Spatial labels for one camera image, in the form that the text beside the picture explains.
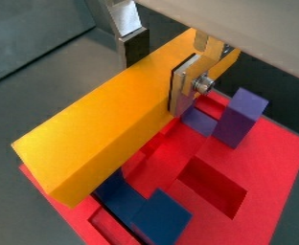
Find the cutout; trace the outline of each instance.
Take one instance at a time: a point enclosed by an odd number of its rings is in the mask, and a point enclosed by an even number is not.
[[[196,108],[208,114],[214,120],[220,120],[225,112],[225,103],[214,100],[210,96],[201,96],[196,101]]]
[[[141,244],[105,209],[98,209],[89,221],[110,244]]]
[[[248,191],[197,157],[192,159],[178,179],[222,211],[234,218]]]

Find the yellow block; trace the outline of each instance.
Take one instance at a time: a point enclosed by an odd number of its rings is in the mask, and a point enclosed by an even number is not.
[[[14,148],[46,193],[74,207],[173,119],[171,69],[194,49],[188,30],[24,135]]]

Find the gray floor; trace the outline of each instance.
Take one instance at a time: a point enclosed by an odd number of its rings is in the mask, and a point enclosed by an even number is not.
[[[83,244],[18,166],[11,143],[119,72],[99,29],[0,82],[0,244]]]

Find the red board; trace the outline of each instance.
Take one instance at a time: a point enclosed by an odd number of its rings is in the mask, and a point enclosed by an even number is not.
[[[213,92],[197,108],[218,119],[226,102]],[[237,149],[174,120],[123,166],[145,197],[162,188],[194,214],[178,240],[188,245],[269,244],[299,169],[299,137],[264,118]],[[26,166],[22,170],[87,244],[137,243],[91,196],[70,210],[44,194]],[[110,227],[115,237],[105,232]]]

